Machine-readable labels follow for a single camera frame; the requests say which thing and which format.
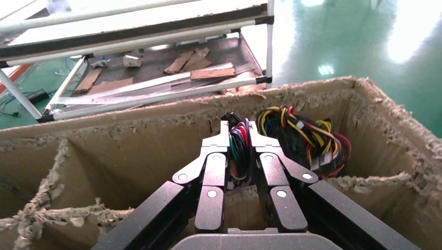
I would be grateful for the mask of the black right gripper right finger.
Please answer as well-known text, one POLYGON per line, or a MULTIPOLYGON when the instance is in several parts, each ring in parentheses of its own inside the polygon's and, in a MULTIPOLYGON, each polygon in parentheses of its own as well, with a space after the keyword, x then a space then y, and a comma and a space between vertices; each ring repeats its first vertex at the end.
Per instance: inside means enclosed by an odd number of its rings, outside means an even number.
POLYGON ((289 159, 277 139, 260 135, 256 122, 249 124, 254 181, 268 227, 280 232, 306 232, 308 221, 294 194, 318 181, 318 176, 289 159))

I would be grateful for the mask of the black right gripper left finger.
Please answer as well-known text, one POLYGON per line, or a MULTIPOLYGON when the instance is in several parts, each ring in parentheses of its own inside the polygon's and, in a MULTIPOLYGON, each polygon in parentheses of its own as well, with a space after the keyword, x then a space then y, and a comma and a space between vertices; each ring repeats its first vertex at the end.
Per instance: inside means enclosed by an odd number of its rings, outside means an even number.
POLYGON ((223 232, 229 149, 229 124, 221 121, 220 133, 203 139, 199 156, 172 177, 185 187, 196 234, 223 232))

